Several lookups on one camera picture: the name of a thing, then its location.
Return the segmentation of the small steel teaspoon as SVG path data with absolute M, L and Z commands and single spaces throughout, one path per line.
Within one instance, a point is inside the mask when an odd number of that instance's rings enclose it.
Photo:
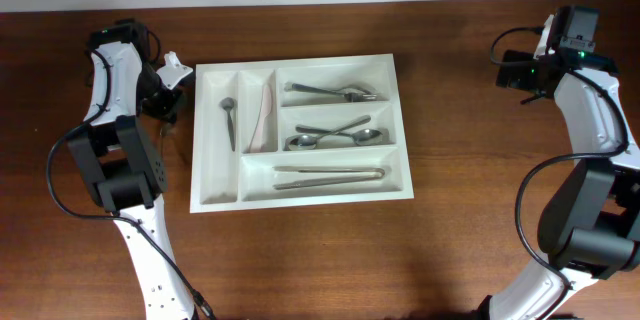
M 235 127 L 232 112 L 235 108 L 236 102 L 232 97 L 226 97 L 221 100 L 220 107 L 226 113 L 226 123 L 227 123 L 227 131 L 229 136 L 230 147 L 232 151 L 236 150 L 236 137 L 235 137 Z

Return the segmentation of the large steel spoon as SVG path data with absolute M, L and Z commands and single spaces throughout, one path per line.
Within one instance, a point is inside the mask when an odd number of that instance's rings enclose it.
M 303 125 L 297 125 L 295 130 L 299 133 L 311 133 L 311 134 L 324 134 L 328 133 L 326 129 L 308 127 Z M 369 146 L 381 144 L 384 140 L 384 135 L 381 131 L 376 129 L 362 129 L 353 133 L 338 132 L 336 136 L 349 138 L 357 146 Z
M 301 134 L 301 135 L 296 135 L 296 136 L 292 136 L 290 138 L 287 139 L 286 143 L 285 143 L 285 149 L 286 150 L 290 150 L 290 151 L 297 151 L 297 150 L 313 150 L 317 147 L 319 141 L 326 137 L 326 136 L 330 136 L 330 135 L 335 135 L 341 131 L 344 130 L 348 130 L 351 128 L 354 128 L 356 126 L 359 125 L 363 125 L 366 124 L 368 122 L 371 121 L 371 116 L 370 115 L 363 115 L 359 118 L 354 119 L 353 121 L 343 124 L 337 128 L 334 128 L 328 132 L 322 133 L 322 134 L 318 134 L 318 135 L 313 135 L 313 134 Z

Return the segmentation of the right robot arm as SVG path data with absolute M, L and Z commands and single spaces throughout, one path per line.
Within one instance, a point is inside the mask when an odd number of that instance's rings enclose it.
M 533 28 L 540 38 L 534 52 L 508 50 L 492 61 L 497 86 L 555 102 L 572 150 L 522 180 L 514 222 L 531 260 L 483 300 L 479 319 L 551 319 L 580 290 L 639 265 L 639 145 L 620 104 L 618 67 L 595 52 L 598 18 L 596 9 L 560 7 Z M 525 190 L 543 169 L 568 161 L 574 167 L 543 209 L 533 247 L 522 224 Z

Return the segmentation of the small steel teaspoon sideways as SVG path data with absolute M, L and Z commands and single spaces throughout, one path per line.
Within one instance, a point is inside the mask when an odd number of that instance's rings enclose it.
M 158 149 L 160 155 L 164 153 L 164 141 L 165 139 L 173 132 L 174 125 L 171 123 L 165 123 L 160 127 L 159 137 L 158 137 Z

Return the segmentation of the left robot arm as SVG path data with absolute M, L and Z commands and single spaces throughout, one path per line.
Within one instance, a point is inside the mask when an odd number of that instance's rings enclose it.
M 181 273 L 166 229 L 163 159 L 139 117 L 173 124 L 186 102 L 181 89 L 193 70 L 160 52 L 144 24 L 125 19 L 92 33 L 94 64 L 90 107 L 65 141 L 85 187 L 120 231 L 149 319 L 195 319 L 196 303 Z M 165 64 L 156 65 L 163 57 Z

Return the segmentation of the steel serrated tongs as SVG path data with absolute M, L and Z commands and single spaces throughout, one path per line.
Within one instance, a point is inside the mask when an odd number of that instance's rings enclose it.
M 276 172 L 325 174 L 325 177 L 295 180 L 273 185 L 274 190 L 291 190 L 383 179 L 386 171 L 379 167 L 277 166 Z

